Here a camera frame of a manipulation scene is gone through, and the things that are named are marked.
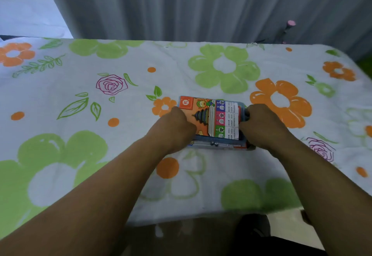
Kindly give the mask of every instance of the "pink flower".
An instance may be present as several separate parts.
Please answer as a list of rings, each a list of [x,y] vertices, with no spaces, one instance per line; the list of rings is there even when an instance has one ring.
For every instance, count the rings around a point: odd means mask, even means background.
[[[127,82],[117,75],[109,75],[98,80],[96,88],[104,94],[115,95],[122,90],[128,89]]]
[[[334,149],[332,146],[330,146],[328,143],[325,143],[322,140],[318,140],[316,138],[307,138],[306,139],[309,143],[309,147],[314,150],[316,153],[318,153],[321,157],[323,157],[328,162],[333,161],[334,152],[336,149]]]

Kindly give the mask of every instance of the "person's right arm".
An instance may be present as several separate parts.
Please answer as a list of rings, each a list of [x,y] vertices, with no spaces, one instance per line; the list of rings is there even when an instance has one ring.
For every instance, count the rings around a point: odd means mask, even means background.
[[[247,111],[239,128],[282,163],[326,252],[372,255],[372,197],[296,139],[266,105]]]

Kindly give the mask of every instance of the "gray curtain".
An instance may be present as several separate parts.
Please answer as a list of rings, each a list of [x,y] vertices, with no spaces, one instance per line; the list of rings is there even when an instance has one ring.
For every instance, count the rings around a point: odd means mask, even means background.
[[[372,52],[372,0],[54,0],[75,38],[327,44]]]

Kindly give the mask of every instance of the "person's left hand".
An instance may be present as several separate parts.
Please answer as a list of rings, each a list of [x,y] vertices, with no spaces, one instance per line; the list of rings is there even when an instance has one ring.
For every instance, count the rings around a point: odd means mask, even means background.
[[[150,128],[145,136],[151,142],[158,143],[165,155],[180,151],[195,136],[196,126],[186,119],[186,115],[178,107],[162,116]]]

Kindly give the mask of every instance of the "person's left arm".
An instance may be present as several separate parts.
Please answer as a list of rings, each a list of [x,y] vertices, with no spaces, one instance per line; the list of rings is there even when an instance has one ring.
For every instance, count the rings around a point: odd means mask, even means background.
[[[1,255],[108,255],[143,186],[165,155],[195,135],[177,107],[145,137],[0,241]]]

